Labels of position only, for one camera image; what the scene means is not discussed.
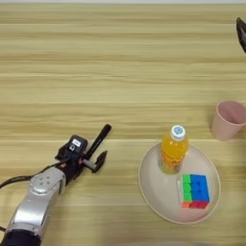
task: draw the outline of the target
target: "rubik's cube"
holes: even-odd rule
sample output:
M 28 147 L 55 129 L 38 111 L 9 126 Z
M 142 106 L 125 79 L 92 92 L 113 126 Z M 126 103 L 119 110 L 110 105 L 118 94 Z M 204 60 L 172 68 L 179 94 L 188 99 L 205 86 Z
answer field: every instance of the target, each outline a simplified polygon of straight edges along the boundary
M 183 208 L 205 209 L 209 204 L 209 187 L 205 175 L 183 174 L 179 190 Z

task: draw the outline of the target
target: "red cube face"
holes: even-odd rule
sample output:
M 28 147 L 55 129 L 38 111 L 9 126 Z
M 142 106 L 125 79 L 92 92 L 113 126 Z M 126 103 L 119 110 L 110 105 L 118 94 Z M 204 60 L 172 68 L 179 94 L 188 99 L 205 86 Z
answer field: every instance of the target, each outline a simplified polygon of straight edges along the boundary
M 191 204 L 190 202 L 183 202 L 182 208 L 189 208 L 190 204 Z
M 190 205 L 189 205 L 189 207 L 190 208 L 192 208 L 192 209 L 197 209 L 198 208 L 198 206 L 199 206 L 199 202 L 192 202 Z
M 208 205 L 208 202 L 201 202 L 198 205 L 198 209 L 205 209 Z

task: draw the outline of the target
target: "plate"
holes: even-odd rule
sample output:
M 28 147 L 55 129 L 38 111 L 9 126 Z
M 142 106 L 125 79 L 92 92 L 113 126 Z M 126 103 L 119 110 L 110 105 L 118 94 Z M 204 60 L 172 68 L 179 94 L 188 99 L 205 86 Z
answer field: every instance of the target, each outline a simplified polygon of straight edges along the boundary
M 210 202 L 205 209 L 181 207 L 177 181 L 183 174 L 207 176 Z M 189 145 L 180 172 L 172 175 L 162 171 L 160 144 L 151 148 L 139 167 L 138 182 L 149 207 L 160 217 L 178 224 L 193 224 L 208 218 L 218 204 L 221 189 L 214 164 L 202 151 L 192 145 Z

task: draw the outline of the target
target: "bottle cap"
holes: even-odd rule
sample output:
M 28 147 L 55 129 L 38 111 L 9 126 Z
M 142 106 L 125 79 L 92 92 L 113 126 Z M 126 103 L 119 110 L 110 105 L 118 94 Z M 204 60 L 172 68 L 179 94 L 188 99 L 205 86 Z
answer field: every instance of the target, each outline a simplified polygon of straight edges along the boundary
M 185 128 L 180 125 L 176 125 L 172 127 L 171 130 L 171 137 L 175 141 L 182 141 L 185 139 Z

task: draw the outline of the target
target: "juice bottle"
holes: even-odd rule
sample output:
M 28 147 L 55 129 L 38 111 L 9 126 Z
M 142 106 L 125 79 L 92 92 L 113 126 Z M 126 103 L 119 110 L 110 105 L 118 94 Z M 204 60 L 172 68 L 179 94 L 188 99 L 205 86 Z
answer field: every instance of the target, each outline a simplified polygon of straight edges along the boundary
M 161 144 L 161 159 L 165 173 L 176 174 L 180 171 L 187 149 L 185 128 L 179 125 L 173 126 L 170 134 L 163 138 Z

